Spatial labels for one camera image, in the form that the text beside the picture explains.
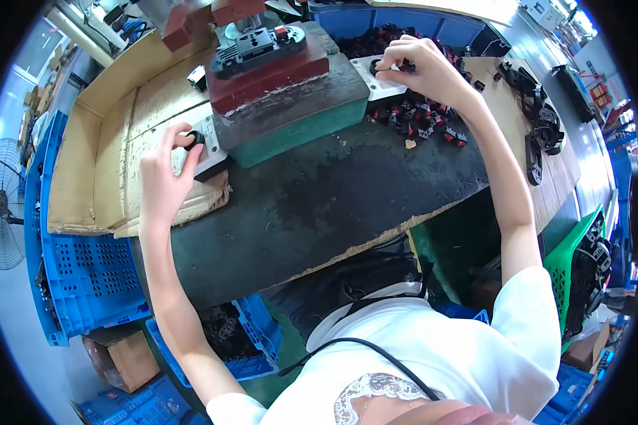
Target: lace trim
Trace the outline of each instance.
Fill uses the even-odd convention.
[[[446,396],[433,390],[440,400]],[[387,373],[368,373],[348,385],[335,401],[333,413],[336,425],[356,425],[359,421],[357,413],[352,406],[352,400],[359,397],[388,396],[399,398],[402,401],[416,400],[417,398],[430,398],[425,395],[413,382],[406,381]]]

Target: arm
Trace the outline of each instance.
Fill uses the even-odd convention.
[[[191,126],[170,126],[156,148],[139,163],[141,213],[139,242],[152,299],[153,314],[170,352],[205,404],[219,395],[246,394],[205,338],[201,320],[178,280],[170,246],[170,224],[194,183],[194,168],[203,145],[189,151],[176,177],[170,163],[174,146],[187,146],[192,137],[181,136]]]
[[[389,69],[407,58],[416,73]],[[395,81],[456,109],[473,133],[485,160],[494,211],[501,230],[502,283],[540,266],[534,210],[525,176],[482,96],[463,79],[430,39],[403,35],[385,50],[376,78]]]

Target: blue container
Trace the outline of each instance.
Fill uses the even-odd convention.
[[[373,7],[368,4],[318,4],[307,2],[309,17],[334,39],[355,38],[366,30],[394,24],[415,27],[429,38],[450,46],[470,46],[485,23],[468,16],[415,7]]]
[[[564,421],[565,415],[547,405],[532,422],[536,425],[560,425]]]
[[[250,341],[255,348],[263,352],[261,355],[241,360],[229,361],[224,364],[230,370],[237,381],[260,378],[279,371],[279,348],[281,347],[281,325],[272,319],[269,311],[264,306],[263,300],[258,294],[231,302],[239,311],[239,323],[244,327]],[[175,373],[177,379],[185,387],[191,388],[189,380],[179,366],[175,356],[170,353],[161,332],[158,330],[156,320],[151,318],[146,321],[146,327],[158,346],[163,358]]]
[[[489,324],[489,315],[487,314],[487,310],[481,310],[480,312],[477,312],[477,310],[463,307],[462,305],[456,304],[453,301],[445,301],[441,304],[436,305],[435,311],[437,311],[438,313],[442,313],[443,315],[452,319],[475,319]]]
[[[200,413],[194,413],[193,415],[187,415],[182,421],[181,425],[212,425],[212,422],[208,418],[204,418]]]
[[[166,375],[145,384],[134,394],[117,388],[102,391],[78,408],[91,425],[178,425],[191,412],[191,406]]]
[[[72,336],[150,314],[128,238],[47,232],[51,176],[67,119],[61,112],[51,119],[26,175],[24,195],[26,267],[33,299],[47,342],[62,346],[68,346]],[[41,259],[48,296],[35,284]]]
[[[548,402],[548,406],[563,415],[570,414],[577,408],[592,380],[593,375],[590,373],[561,364],[560,369],[558,369],[560,389],[558,389],[558,394]]]

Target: stand fan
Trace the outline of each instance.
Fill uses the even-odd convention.
[[[0,139],[0,270],[16,267],[25,256],[21,170],[17,140]]]

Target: white t-shirt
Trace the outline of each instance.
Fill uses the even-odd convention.
[[[394,293],[410,284],[397,285]],[[543,267],[526,268],[506,283],[494,303],[491,326],[448,318],[417,298],[375,302],[335,324],[348,309],[324,319],[310,336],[308,351],[335,338],[365,339],[446,398],[518,413],[528,420],[557,393],[560,327],[550,275]],[[215,425],[334,424],[336,399],[368,373],[409,381],[372,349],[340,342],[315,354],[269,410],[235,393],[215,397],[206,410]]]

